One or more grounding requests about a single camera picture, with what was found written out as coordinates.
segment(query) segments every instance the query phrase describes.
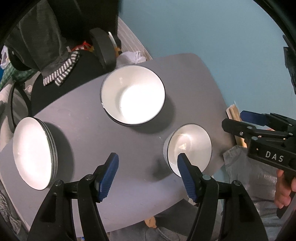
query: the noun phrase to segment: human hand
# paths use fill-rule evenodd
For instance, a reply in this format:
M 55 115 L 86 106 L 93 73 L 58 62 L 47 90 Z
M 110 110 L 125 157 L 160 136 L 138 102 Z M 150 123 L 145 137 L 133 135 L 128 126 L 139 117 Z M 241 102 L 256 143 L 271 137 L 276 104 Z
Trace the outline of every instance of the human hand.
M 274 195 L 274 203 L 278 208 L 288 206 L 291 202 L 291 191 L 296 192 L 296 177 L 293 179 L 291 186 L 285 180 L 284 171 L 278 169 L 276 171 L 276 193 Z

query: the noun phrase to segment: gray table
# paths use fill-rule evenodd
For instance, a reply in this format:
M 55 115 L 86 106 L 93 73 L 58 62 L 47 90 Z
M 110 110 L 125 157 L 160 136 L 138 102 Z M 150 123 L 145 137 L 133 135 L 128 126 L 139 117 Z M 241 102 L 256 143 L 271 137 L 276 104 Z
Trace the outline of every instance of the gray table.
M 103 164 L 111 152 L 119 155 L 109 195 L 98 205 L 107 232 L 140 222 L 186 197 L 181 178 L 170 171 L 163 158 L 164 141 L 176 128 L 196 123 L 209 133 L 213 152 L 204 171 L 209 175 L 223 165 L 222 153 L 234 145 L 221 127 L 225 102 L 199 57 L 179 54 L 142 65 L 162 79 L 166 102 L 159 115 L 141 127 L 121 126 L 106 115 L 99 96 L 105 76 L 69 92 L 36 115 L 56 141 L 56 179 L 77 181 Z M 49 189 L 37 191 L 22 180 L 14 163 L 12 141 L 1 152 L 0 174 L 17 212 L 31 226 Z M 73 216 L 76 234 L 82 236 L 76 201 Z

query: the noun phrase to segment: wall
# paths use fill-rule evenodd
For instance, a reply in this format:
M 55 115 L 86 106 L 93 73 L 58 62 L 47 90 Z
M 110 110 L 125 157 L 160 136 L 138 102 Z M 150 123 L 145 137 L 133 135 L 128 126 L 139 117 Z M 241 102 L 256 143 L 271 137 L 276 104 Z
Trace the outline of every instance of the wall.
M 296 118 L 283 33 L 252 0 L 122 0 L 120 17 L 153 58 L 197 54 L 227 105 Z

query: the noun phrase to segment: metal screw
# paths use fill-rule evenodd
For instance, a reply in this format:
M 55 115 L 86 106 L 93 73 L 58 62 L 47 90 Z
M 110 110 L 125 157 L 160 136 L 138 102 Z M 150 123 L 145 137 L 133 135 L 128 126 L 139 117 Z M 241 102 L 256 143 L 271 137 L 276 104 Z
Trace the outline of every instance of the metal screw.
M 86 180 L 91 180 L 91 179 L 93 179 L 93 177 L 94 176 L 92 174 L 88 174 L 88 175 L 85 176 L 85 179 Z
M 207 181 L 211 179 L 211 177 L 210 177 L 209 175 L 206 175 L 206 174 L 203 175 L 202 178 L 203 178 L 204 180 L 207 180 Z
M 61 185 L 61 184 L 62 184 L 62 180 L 57 180 L 57 181 L 54 183 L 54 185 L 57 186 L 57 187 L 58 187 L 59 185 Z
M 238 180 L 234 180 L 233 183 L 234 183 L 235 186 L 240 186 L 240 185 L 242 184 L 242 183 L 241 183 L 240 181 L 238 181 Z

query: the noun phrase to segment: green checkered fabric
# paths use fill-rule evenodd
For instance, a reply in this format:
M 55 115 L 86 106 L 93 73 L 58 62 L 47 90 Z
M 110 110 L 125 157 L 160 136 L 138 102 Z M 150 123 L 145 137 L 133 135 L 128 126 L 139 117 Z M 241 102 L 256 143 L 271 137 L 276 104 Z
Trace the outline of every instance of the green checkered fabric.
M 26 82 L 28 79 L 30 79 L 36 72 L 37 70 L 35 69 L 30 69 L 27 71 L 19 71 L 15 69 L 11 63 L 9 63 L 8 66 L 5 68 L 2 79 L 0 81 L 0 91 L 6 85 L 6 83 L 11 77 L 14 83 L 18 82 L 22 84 Z

